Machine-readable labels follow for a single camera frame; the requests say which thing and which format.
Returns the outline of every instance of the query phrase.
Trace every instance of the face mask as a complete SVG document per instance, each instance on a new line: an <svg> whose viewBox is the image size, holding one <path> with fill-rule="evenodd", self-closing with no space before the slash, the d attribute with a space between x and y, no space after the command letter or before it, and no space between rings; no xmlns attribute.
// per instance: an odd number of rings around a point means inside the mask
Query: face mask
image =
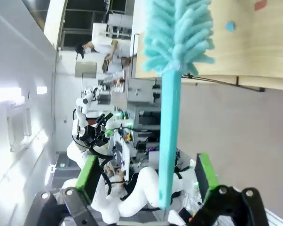
<svg viewBox="0 0 283 226"><path fill-rule="evenodd" d="M91 48L85 49L85 54L91 53Z"/></svg>

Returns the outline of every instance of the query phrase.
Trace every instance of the blue object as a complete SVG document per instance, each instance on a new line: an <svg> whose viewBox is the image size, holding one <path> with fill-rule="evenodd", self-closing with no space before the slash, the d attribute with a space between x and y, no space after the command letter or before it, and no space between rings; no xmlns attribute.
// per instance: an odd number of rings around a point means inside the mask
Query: blue object
<svg viewBox="0 0 283 226"><path fill-rule="evenodd" d="M162 76L159 156L159 205L170 206L177 148L181 76L198 76L194 62L214 63L211 0L148 0L144 54L145 71Z"/></svg>
<svg viewBox="0 0 283 226"><path fill-rule="evenodd" d="M226 24L226 30L229 32L234 32L236 30L236 24L234 21L230 21Z"/></svg>

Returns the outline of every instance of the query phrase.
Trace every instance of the red object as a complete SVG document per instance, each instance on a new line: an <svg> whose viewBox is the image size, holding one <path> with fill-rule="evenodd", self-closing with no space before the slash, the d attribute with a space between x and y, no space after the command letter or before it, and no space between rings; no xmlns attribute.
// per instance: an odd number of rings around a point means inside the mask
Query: red object
<svg viewBox="0 0 283 226"><path fill-rule="evenodd" d="M267 0L260 0L254 5L254 11L258 11L267 5Z"/></svg>

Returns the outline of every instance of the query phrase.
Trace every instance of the screw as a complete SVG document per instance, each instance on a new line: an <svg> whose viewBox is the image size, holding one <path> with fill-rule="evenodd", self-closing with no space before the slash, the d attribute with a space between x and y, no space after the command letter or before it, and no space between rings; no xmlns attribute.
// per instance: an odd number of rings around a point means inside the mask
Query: screw
<svg viewBox="0 0 283 226"><path fill-rule="evenodd" d="M66 194L67 194L67 195L71 195L71 194L72 194L72 190L67 190L67 191L66 191Z"/></svg>
<svg viewBox="0 0 283 226"><path fill-rule="evenodd" d="M225 194L227 192L227 189L225 187L221 187L219 189L220 194Z"/></svg>
<svg viewBox="0 0 283 226"><path fill-rule="evenodd" d="M246 192L246 195L247 195L248 197L253 196L253 191L252 191L252 190L248 190L248 191Z"/></svg>
<svg viewBox="0 0 283 226"><path fill-rule="evenodd" d="M47 193L43 193L43 194L41 195L41 197L42 197L43 199L46 199L46 198L48 197L48 194L47 194Z"/></svg>

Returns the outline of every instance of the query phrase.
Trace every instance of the white shirt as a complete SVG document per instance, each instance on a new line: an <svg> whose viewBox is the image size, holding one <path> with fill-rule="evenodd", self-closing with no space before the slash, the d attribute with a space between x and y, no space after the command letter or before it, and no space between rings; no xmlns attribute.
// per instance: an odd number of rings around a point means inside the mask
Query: white shirt
<svg viewBox="0 0 283 226"><path fill-rule="evenodd" d="M95 51L101 54L111 53L112 38L98 36L92 43ZM115 51L115 55L119 57L130 57L130 40L115 39L118 41L118 46Z"/></svg>

